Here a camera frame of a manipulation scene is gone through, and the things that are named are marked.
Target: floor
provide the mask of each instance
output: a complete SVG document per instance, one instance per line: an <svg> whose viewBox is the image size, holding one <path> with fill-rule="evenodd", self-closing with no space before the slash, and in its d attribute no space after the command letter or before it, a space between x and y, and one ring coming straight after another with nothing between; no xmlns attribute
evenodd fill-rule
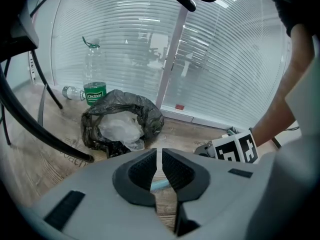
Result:
<svg viewBox="0 0 320 240"><path fill-rule="evenodd" d="M27 84L15 92L25 109L36 119L43 86ZM107 159L102 151L90 150L84 146L80 132L81 114L88 108L85 102L65 99L55 92L63 105L60 110L47 94L43 113L43 126L60 140L94 156L95 161ZM6 113L9 136L12 142L7 146L4 132L0 129L0 173L11 197L19 204L31 206L48 190L63 181L86 162L63 154L44 144L27 132L11 115ZM191 124L165 118L162 132L146 148L157 148L157 172L154 181L165 179L162 171L161 149L175 148L186 152L194 150L210 140L220 138L222 129ZM258 148L259 155L273 152L276 147L267 142ZM164 224L174 228L176 194L171 187L153 192L157 213Z"/></svg>

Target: glass wall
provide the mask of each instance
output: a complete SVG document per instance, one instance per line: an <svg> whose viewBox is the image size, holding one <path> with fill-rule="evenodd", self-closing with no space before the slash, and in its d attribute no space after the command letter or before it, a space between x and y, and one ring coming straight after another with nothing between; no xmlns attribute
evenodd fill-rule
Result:
<svg viewBox="0 0 320 240"><path fill-rule="evenodd" d="M61 0L51 46L55 84L83 86L82 36L99 38L107 91L155 101L179 9L175 0Z"/></svg>
<svg viewBox="0 0 320 240"><path fill-rule="evenodd" d="M271 0L195 0L162 108L240 128L269 107L288 37Z"/></svg>
<svg viewBox="0 0 320 240"><path fill-rule="evenodd" d="M256 124L283 75L288 40L271 0L196 2L162 109L239 128ZM52 33L54 83L83 87L88 42L100 39L107 91L156 100L181 5L175 0L61 0Z"/></svg>

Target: chair leg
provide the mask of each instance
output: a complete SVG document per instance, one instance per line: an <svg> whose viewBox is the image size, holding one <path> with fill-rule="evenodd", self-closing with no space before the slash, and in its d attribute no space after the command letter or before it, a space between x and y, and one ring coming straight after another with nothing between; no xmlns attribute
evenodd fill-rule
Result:
<svg viewBox="0 0 320 240"><path fill-rule="evenodd" d="M43 82L44 85L47 85L46 89L48 91L48 93L50 94L50 96L52 97L52 99L54 100L54 102L57 104L57 106L59 107L59 109L63 109L63 106L61 105L61 103L59 102L59 100L57 99L57 97L54 95L53 91L51 90L48 82L47 82L47 79L45 78L45 75L43 74L42 70L41 70L41 67L40 67L40 64L39 64L39 61L38 61L38 58L37 58L37 55L36 55L36 52L35 50L32 50L31 51L31 54L32 54L32 58L33 58L33 61L34 61L34 65L35 65L35 68L36 70L38 71L38 74Z"/></svg>
<svg viewBox="0 0 320 240"><path fill-rule="evenodd" d="M92 155L86 154L67 145L49 131L43 128L38 122L26 111L21 105L15 94L12 92L0 65L0 101L6 110L21 124L29 133L43 141L50 147L72 156L77 159L84 160L88 163L94 162Z"/></svg>
<svg viewBox="0 0 320 240"><path fill-rule="evenodd" d="M7 129L5 106L2 103L1 103L1 115L2 115L2 125L3 125L5 140L6 140L6 143L10 146L11 141L10 141L8 129Z"/></svg>

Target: black sleeve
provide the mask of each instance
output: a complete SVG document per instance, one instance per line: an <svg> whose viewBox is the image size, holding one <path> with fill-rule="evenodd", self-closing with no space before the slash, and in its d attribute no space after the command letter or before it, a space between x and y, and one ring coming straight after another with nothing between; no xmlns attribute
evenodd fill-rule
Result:
<svg viewBox="0 0 320 240"><path fill-rule="evenodd" d="M275 2L275 7L279 17L286 27L286 33L290 37L292 28L297 24L307 24L304 19L303 12L294 4L284 0L272 0Z"/></svg>

